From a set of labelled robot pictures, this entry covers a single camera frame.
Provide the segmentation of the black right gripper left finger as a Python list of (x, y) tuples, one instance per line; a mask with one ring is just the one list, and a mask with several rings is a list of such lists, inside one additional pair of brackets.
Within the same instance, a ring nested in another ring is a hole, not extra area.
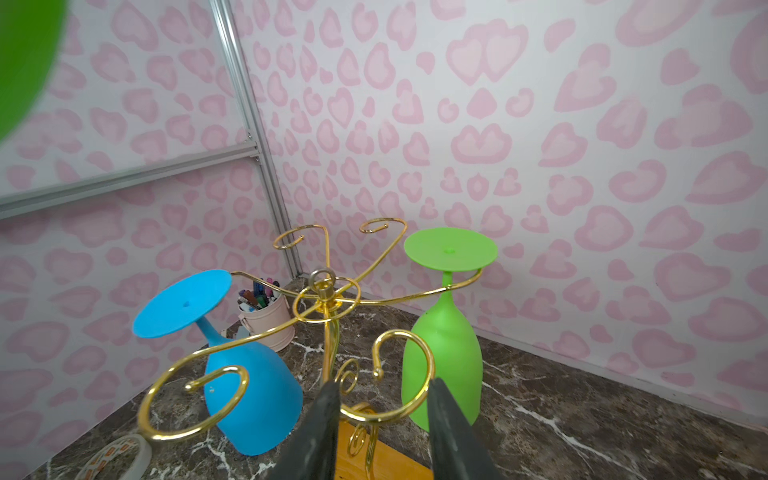
[(336, 472), (341, 395), (326, 382), (298, 429), (281, 448), (269, 480), (333, 479)]

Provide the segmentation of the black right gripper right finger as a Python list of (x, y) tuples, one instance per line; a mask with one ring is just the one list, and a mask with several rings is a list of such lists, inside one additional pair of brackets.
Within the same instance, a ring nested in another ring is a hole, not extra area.
[(473, 434), (445, 382), (429, 382), (427, 395), (432, 472), (441, 479), (503, 479), (488, 450)]

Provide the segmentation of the blue wine glass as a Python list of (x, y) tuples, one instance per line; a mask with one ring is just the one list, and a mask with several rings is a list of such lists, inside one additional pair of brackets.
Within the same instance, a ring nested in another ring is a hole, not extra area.
[[(196, 324), (208, 347), (177, 361), (147, 391), (138, 413), (140, 434), (152, 441), (180, 441), (219, 428), (235, 449), (256, 456), (285, 440), (296, 425), (303, 392), (284, 361), (257, 337), (228, 340), (206, 315), (232, 286), (225, 270), (209, 270), (185, 278), (160, 292), (142, 309), (133, 333), (142, 339), (160, 338)], [(202, 390), (210, 416), (176, 432), (162, 432), (150, 423), (152, 401), (162, 386), (187, 363), (206, 359), (205, 375), (185, 389)]]

